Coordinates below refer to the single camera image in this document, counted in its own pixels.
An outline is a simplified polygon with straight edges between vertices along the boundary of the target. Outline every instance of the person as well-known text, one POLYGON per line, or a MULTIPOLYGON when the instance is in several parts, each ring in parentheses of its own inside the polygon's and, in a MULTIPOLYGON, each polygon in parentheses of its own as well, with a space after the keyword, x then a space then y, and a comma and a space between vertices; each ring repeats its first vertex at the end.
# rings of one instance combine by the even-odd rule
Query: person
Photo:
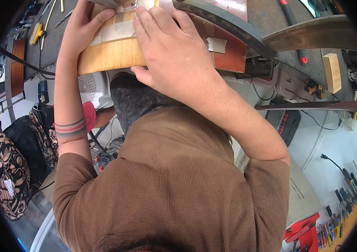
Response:
POLYGON ((135 76, 111 81, 126 138, 96 176, 77 60, 115 12, 89 21, 90 9, 78 1, 56 65, 54 216, 61 239, 73 251, 279 251, 288 213, 287 147, 214 69, 185 12, 136 9, 147 69, 135 66, 135 76), (250 158, 244 174, 234 166, 231 137, 250 158))

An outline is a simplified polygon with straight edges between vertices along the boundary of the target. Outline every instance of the workbench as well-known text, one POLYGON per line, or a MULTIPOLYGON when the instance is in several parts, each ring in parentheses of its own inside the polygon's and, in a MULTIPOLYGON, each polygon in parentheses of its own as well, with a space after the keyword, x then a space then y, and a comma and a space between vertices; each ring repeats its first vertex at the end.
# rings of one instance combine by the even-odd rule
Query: workbench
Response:
MULTIPOLYGON (((239 3, 243 4, 242 2, 244 2, 244 0, 215 1, 222 2, 223 5, 227 6, 228 10, 237 9, 237 5, 239 5, 239 3)), ((57 3, 55 5, 54 11, 50 18, 50 23, 48 26, 47 35, 44 43, 44 49, 42 50, 41 68, 44 68, 56 62, 59 48, 61 46, 63 33, 68 20, 62 23, 58 28, 55 28, 55 24, 58 23, 60 19, 62 19, 66 15, 66 13, 68 13, 75 7, 76 2, 77 0, 66 1, 65 12, 63 14, 61 14, 60 12, 60 4, 57 3)), ((166 0, 161 0, 161 7, 163 7, 163 5, 166 6, 166 2, 166 0)), ((296 17, 296 20, 299 23, 313 18, 311 13, 307 10, 307 8, 303 6, 303 4, 299 0, 288 0, 288 4, 296 17)), ((285 15, 283 14, 282 8, 278 0, 247 0, 245 9, 247 11, 247 15, 245 18, 250 24, 258 27, 261 30, 263 36, 271 34, 288 26, 288 23, 285 19, 285 15)), ((45 23, 45 21, 47 20, 48 13, 49 11, 47 10, 40 20, 41 23, 45 23)), ((330 10, 328 10, 328 12, 322 13, 322 16, 331 14, 332 13, 330 13, 330 10)), ((38 17, 32 24, 32 27, 34 27, 37 21, 38 17)), ((35 66, 39 65, 38 47, 39 46, 37 44, 33 46, 27 46, 27 62, 35 66)), ((343 61, 340 49, 309 49, 307 50, 309 57, 307 64, 300 63, 296 51, 278 53, 277 59, 289 66, 292 66, 293 68, 296 68, 299 71, 302 71, 303 73, 317 81, 319 84, 321 84, 324 88, 327 88, 322 56, 332 52, 337 53, 338 55, 342 81, 342 89, 337 92, 336 95, 341 100, 351 101, 353 100, 353 90, 351 89, 348 80, 347 67, 343 61)), ((26 79, 32 77, 34 74, 35 72, 33 70, 26 68, 26 79)))

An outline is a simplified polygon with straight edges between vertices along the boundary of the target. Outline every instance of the striped band tattoo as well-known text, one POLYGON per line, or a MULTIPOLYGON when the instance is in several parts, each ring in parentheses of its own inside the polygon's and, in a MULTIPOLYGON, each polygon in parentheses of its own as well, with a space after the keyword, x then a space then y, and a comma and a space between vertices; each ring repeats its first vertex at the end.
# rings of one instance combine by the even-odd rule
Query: striped band tattoo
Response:
POLYGON ((81 132, 86 132, 85 117, 77 121, 76 123, 59 125, 55 123, 55 131, 57 136, 73 136, 75 134, 80 134, 81 132))

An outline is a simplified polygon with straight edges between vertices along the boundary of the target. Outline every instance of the hair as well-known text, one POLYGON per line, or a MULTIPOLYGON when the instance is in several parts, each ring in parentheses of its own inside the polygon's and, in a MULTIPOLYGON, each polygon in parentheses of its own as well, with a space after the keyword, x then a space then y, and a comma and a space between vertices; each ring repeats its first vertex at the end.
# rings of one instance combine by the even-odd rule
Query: hair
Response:
POLYGON ((114 234, 103 235, 92 246, 91 251, 102 252, 128 252, 128 251, 151 251, 151 252, 196 252, 196 250, 181 242, 173 241, 167 237, 147 236, 136 241, 126 241, 114 244, 114 234))

